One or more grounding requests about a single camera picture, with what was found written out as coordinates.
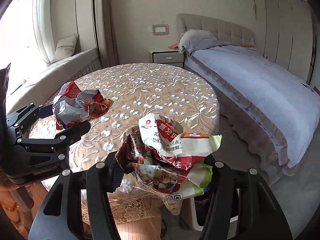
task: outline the nightstand drawer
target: nightstand drawer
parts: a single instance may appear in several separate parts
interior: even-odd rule
[[[183,62],[183,54],[178,52],[164,52],[154,53],[153,63],[172,63],[172,62]]]

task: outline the gray carpet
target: gray carpet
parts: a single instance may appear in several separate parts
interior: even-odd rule
[[[223,161],[233,169],[245,171],[254,167],[259,170],[260,157],[249,152],[247,143],[232,130],[226,117],[220,116],[219,133],[222,134],[223,141],[214,154],[216,160]],[[320,127],[316,130],[297,173],[292,177],[283,176],[272,185],[271,190],[283,209],[295,238],[310,221],[320,202]],[[161,213],[168,227],[164,240],[199,238],[200,232],[181,229],[179,217],[171,215],[164,206]]]

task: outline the round table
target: round table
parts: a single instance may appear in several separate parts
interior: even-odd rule
[[[73,172],[89,169],[105,160],[108,153],[121,145],[127,128],[149,113],[160,114],[181,123],[184,132],[217,134],[219,103],[212,87],[202,78],[182,68],[162,64],[126,64],[100,69],[77,79],[81,90],[99,89],[105,98],[114,101],[109,112],[91,121],[90,131],[70,147],[69,162]],[[31,128],[29,138],[54,138],[53,116],[39,119]],[[135,186],[130,193],[119,189],[108,194],[117,223],[160,217],[158,196],[143,191],[131,174],[125,178]],[[49,190],[56,177],[43,181]],[[86,191],[82,190],[83,218],[88,222]],[[164,201],[173,214],[179,214],[181,200]]]

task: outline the wardrobe door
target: wardrobe door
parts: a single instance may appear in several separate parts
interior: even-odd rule
[[[310,6],[301,0],[291,0],[294,17],[294,37],[288,71],[303,81],[309,74],[312,55],[312,20]]]
[[[302,0],[266,0],[266,14],[264,55],[306,81],[313,42],[309,4]]]

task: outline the wall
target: wall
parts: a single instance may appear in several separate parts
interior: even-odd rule
[[[266,35],[265,1],[256,0],[112,0],[112,15],[120,63],[149,62],[149,49],[168,47],[178,42],[176,15],[190,13],[215,17],[251,29],[257,47],[264,50]],[[168,36],[153,36],[154,24],[168,24]]]
[[[50,7],[55,47],[59,40],[75,34],[79,34],[81,51],[97,47],[92,0],[50,0]]]

